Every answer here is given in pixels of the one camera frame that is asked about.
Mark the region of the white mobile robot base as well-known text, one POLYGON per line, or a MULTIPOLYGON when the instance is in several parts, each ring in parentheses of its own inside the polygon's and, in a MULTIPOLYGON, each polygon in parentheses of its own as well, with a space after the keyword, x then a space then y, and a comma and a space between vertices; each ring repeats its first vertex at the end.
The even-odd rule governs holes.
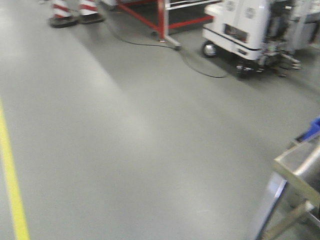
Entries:
POLYGON ((271 68, 279 77, 301 68, 290 49, 291 15, 294 0, 222 0, 205 7, 212 22, 204 24, 206 42, 202 54, 214 58, 220 50, 236 57, 236 73, 244 79, 250 73, 271 68))

